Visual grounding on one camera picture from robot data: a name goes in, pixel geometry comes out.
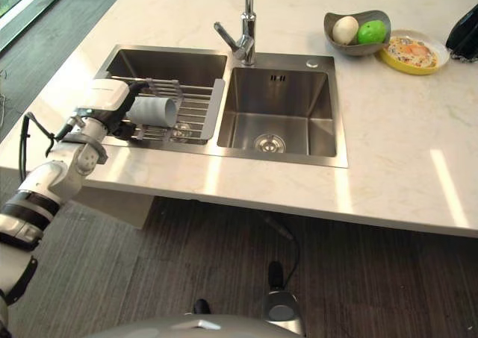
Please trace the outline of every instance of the gray bowl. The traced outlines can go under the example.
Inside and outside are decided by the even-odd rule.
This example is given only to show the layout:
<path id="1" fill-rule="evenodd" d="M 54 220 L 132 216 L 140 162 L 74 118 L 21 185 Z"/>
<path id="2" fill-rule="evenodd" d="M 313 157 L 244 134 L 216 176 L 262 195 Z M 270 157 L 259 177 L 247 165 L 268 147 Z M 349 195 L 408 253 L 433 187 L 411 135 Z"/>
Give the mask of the gray bowl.
<path id="1" fill-rule="evenodd" d="M 383 43 L 367 43 L 364 45 L 339 45 L 332 39 L 332 29 L 334 28 L 335 23 L 345 16 L 352 16 L 358 22 L 358 26 L 362 26 L 364 23 L 373 21 L 375 19 L 380 19 L 385 24 L 385 28 L 387 29 L 387 34 L 385 35 L 385 40 Z M 334 48 L 339 50 L 344 54 L 348 54 L 349 56 L 365 56 L 367 54 L 372 54 L 377 51 L 380 51 L 384 48 L 388 41 L 390 41 L 390 32 L 391 32 L 391 23 L 390 19 L 388 18 L 385 12 L 379 10 L 372 10 L 372 11 L 365 11 L 361 13 L 354 13 L 353 15 L 338 15 L 336 13 L 328 12 L 326 16 L 323 18 L 323 30 L 326 33 L 326 37 L 329 42 L 332 44 Z"/>

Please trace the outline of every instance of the egg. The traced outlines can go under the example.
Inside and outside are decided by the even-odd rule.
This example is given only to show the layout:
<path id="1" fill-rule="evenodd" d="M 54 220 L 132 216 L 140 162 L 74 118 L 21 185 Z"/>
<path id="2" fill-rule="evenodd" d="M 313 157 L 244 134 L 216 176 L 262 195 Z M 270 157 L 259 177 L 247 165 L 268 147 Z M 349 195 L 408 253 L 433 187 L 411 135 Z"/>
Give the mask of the egg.
<path id="1" fill-rule="evenodd" d="M 359 30 L 359 23 L 352 16 L 339 19 L 332 29 L 332 38 L 339 45 L 348 45 L 355 38 Z"/>

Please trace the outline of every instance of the dish rack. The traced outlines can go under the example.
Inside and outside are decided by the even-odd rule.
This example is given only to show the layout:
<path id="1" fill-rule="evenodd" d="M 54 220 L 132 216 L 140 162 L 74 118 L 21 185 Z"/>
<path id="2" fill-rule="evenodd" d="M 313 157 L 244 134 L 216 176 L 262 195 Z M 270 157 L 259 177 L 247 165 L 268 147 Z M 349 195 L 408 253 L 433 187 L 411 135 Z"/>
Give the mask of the dish rack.
<path id="1" fill-rule="evenodd" d="M 167 97 L 176 104 L 178 117 L 172 128 L 137 125 L 131 140 L 203 145 L 212 138 L 223 97 L 225 86 L 223 79 L 216 79 L 212 87 L 200 87 L 184 85 L 175 79 L 130 78 L 116 75 L 110 78 L 127 84 L 134 81 L 146 81 L 149 87 L 141 90 L 141 96 Z"/>

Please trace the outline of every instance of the white marble countertop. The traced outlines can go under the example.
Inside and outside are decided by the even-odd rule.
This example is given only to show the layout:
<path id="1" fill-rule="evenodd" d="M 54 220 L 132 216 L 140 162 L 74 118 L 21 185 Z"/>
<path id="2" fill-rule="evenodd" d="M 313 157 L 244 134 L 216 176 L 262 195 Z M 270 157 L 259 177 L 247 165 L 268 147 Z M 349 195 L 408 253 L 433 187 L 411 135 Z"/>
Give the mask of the white marble countertop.
<path id="1" fill-rule="evenodd" d="M 373 56 L 337 53 L 322 25 L 329 11 L 380 9 L 393 28 L 444 43 L 476 1 L 255 0 L 257 51 L 335 58 L 348 169 L 108 146 L 110 160 L 86 185 L 478 237 L 478 65 L 451 60 L 434 75 L 405 75 Z M 57 131 L 116 44 L 226 51 L 212 25 L 238 35 L 243 3 L 118 0 L 29 110 Z M 17 168 L 19 128 L 0 145 L 1 167 Z M 28 169 L 47 146 L 33 125 L 31 133 Z"/>

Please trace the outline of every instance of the black cable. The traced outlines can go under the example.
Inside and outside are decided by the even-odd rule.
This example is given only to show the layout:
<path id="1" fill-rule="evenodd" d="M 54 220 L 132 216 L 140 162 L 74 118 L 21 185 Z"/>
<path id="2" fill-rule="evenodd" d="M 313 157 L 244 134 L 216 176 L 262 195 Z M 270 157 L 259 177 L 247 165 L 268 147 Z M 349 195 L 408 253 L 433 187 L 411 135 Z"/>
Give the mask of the black cable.
<path id="1" fill-rule="evenodd" d="M 285 279 L 285 282 L 284 282 L 284 289 L 285 289 L 289 281 L 291 280 L 292 276 L 294 275 L 295 271 L 297 270 L 297 267 L 299 266 L 300 244 L 296 236 L 293 234 L 292 230 L 282 220 L 274 219 L 271 213 L 263 213 L 263 219 L 269 226 L 274 228 L 281 236 L 285 237 L 286 239 L 294 243 L 294 248 L 295 248 L 294 266 L 292 267 L 292 270 L 289 272 L 287 278 Z"/>
<path id="2" fill-rule="evenodd" d="M 299 262 L 300 262 L 300 245 L 299 245 L 299 242 L 297 241 L 296 237 L 294 237 L 294 245 L 295 245 L 295 249 L 296 249 L 296 257 L 295 257 L 295 261 L 294 261 L 294 266 L 292 267 L 292 270 L 289 273 L 289 276 L 287 276 L 287 278 L 285 279 L 284 288 L 287 287 L 289 281 L 291 280 L 292 276 L 294 275 L 295 271 L 297 270 L 297 267 L 299 266 Z"/>
<path id="3" fill-rule="evenodd" d="M 73 126 L 71 124 L 66 123 L 61 130 L 58 132 L 58 134 L 55 136 L 55 140 L 59 142 L 62 140 L 70 131 L 72 131 Z"/>
<path id="4" fill-rule="evenodd" d="M 32 121 L 37 125 L 37 127 L 42 131 L 50 139 L 50 145 L 46 149 L 45 156 L 48 157 L 48 154 L 53 148 L 55 144 L 55 135 L 53 133 L 48 132 L 45 127 L 43 127 L 35 117 L 32 112 L 28 112 L 23 116 L 22 122 L 22 130 L 20 132 L 20 147 L 19 147 L 19 174 L 20 174 L 20 183 L 22 183 L 27 174 L 26 174 L 26 166 L 27 166 L 27 139 L 30 137 L 28 134 L 28 125 Z"/>
<path id="5" fill-rule="evenodd" d="M 26 177 L 26 156 L 27 156 L 27 138 L 28 135 L 28 123 L 30 119 L 27 116 L 23 116 L 22 131 L 20 132 L 20 148 L 18 158 L 18 169 L 20 173 L 20 183 L 25 180 Z"/>

